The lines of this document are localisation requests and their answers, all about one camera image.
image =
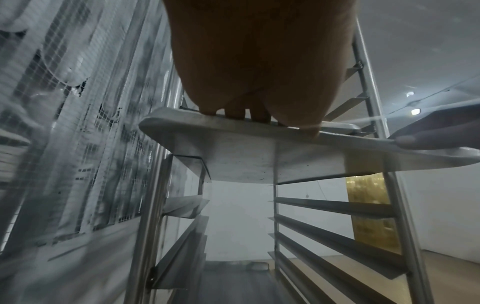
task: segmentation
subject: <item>ceiling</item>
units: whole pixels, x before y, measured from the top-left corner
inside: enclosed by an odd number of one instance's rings
[[[359,3],[360,25],[391,131],[431,107],[480,97],[479,0]],[[333,107],[359,90],[358,81],[348,81]],[[408,92],[414,95],[407,97]],[[408,107],[414,100],[420,100],[415,107],[422,109],[417,116]],[[364,106],[338,121],[359,117],[367,117]]]

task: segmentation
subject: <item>white wall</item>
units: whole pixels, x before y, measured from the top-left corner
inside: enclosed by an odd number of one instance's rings
[[[286,197],[347,201],[345,179],[309,182],[280,186],[278,194]],[[268,233],[274,231],[273,187],[265,184],[241,184],[213,182],[210,203],[202,212],[210,217],[206,234],[207,260],[254,260],[269,259],[268,251],[274,248]],[[285,216],[302,220],[330,231],[353,237],[351,218],[328,212],[280,205]],[[281,227],[280,231],[319,255],[337,254],[323,245]]]
[[[480,262],[480,165],[402,174],[422,249]]]

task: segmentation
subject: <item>mesh screen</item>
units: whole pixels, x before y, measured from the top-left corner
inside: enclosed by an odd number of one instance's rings
[[[140,215],[171,68],[159,0],[0,0],[1,267]]]

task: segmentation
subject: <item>floor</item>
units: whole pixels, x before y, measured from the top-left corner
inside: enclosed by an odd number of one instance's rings
[[[424,252],[423,256],[435,304],[477,304],[479,302],[480,264],[428,251]],[[411,304],[412,301],[405,276],[388,280],[345,256],[328,256],[325,259],[348,272],[356,279],[368,284],[397,304]],[[297,259],[292,261],[337,304],[353,303],[301,261]]]

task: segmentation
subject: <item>gold panel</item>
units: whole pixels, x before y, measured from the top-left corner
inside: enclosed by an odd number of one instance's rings
[[[348,177],[346,190],[350,202],[390,204],[381,173]],[[352,216],[351,221],[355,240],[400,253],[400,242],[393,219],[375,220]]]

